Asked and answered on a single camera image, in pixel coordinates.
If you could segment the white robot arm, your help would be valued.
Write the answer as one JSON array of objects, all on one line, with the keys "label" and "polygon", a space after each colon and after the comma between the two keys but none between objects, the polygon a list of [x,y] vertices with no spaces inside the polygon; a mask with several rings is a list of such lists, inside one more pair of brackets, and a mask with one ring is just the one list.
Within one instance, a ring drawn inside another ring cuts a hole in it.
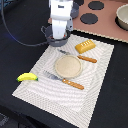
[{"label": "white robot arm", "polygon": [[72,6],[73,0],[49,0],[54,39],[62,39],[64,37]]}]

